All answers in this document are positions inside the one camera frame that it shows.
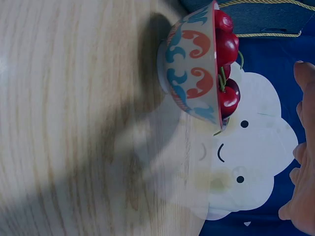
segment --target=patterned bowl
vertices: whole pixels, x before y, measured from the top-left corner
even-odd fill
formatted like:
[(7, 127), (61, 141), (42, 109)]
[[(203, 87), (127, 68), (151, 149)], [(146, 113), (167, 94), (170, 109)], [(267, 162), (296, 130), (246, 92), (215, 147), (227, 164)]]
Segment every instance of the patterned bowl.
[(157, 53), (157, 72), (162, 89), (190, 115), (222, 130), (218, 99), (213, 1), (177, 22)]

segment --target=yellow cord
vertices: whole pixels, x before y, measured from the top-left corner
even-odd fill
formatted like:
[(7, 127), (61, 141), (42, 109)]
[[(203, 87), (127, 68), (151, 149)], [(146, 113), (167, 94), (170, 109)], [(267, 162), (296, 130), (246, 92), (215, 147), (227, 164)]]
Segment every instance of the yellow cord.
[(239, 38), (244, 37), (264, 37), (264, 36), (274, 36), (274, 37), (298, 37), (301, 35), (301, 31), (298, 34), (285, 34), (285, 33), (241, 33), (236, 36)]
[[(301, 3), (296, 0), (232, 0), (225, 3), (221, 3), (219, 5), (220, 8), (236, 5), (240, 3), (262, 3), (262, 4), (279, 4), (279, 3), (291, 3), (303, 8), (306, 8), (311, 11), (315, 11), (315, 6), (308, 6), (304, 3)], [(238, 37), (266, 37), (266, 36), (274, 36), (274, 37), (298, 37), (301, 35), (301, 31), (298, 34), (286, 34), (286, 33), (241, 33), (237, 34)]]
[(240, 3), (264, 3), (264, 4), (291, 3), (291, 4), (301, 6), (303, 8), (306, 8), (308, 10), (315, 11), (315, 6), (309, 6), (296, 0), (232, 0), (225, 3), (221, 3), (219, 7), (227, 7), (227, 6), (240, 4)]

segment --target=hand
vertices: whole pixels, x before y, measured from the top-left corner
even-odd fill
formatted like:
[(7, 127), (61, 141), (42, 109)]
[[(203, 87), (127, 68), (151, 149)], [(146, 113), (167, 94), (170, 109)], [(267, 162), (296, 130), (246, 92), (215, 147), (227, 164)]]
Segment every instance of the hand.
[(296, 111), (305, 129), (306, 143), (293, 151), (301, 164), (290, 178), (295, 185), (292, 199), (279, 210), (281, 220), (291, 220), (299, 230), (315, 236), (315, 66), (297, 62), (294, 77), (304, 95)]

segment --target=wooden table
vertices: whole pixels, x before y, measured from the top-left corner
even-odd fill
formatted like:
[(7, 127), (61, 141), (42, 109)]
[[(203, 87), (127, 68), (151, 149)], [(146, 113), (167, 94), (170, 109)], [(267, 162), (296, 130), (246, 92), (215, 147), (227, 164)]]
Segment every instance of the wooden table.
[(208, 156), (159, 87), (176, 0), (0, 0), (0, 235), (197, 236)]

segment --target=cherry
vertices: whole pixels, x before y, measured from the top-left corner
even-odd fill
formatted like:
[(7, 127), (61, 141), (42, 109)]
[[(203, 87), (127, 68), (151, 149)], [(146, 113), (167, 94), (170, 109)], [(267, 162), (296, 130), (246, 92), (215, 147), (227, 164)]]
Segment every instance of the cherry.
[(234, 89), (225, 87), (224, 91), (219, 92), (222, 119), (232, 115), (238, 105), (238, 98)]
[(239, 102), (241, 100), (241, 93), (240, 93), (240, 88), (238, 87), (237, 83), (232, 79), (228, 79), (225, 84), (225, 88), (226, 87), (230, 87), (235, 91), (237, 100)]
[(230, 65), (238, 57), (238, 47), (232, 33), (216, 29), (217, 64), (218, 67)]
[(232, 38), (233, 38), (234, 43), (235, 43), (237, 50), (238, 50), (238, 47), (240, 46), (240, 40), (235, 34), (232, 34)]
[(215, 10), (215, 26), (216, 29), (221, 29), (228, 33), (231, 33), (234, 27), (232, 18), (221, 10)]

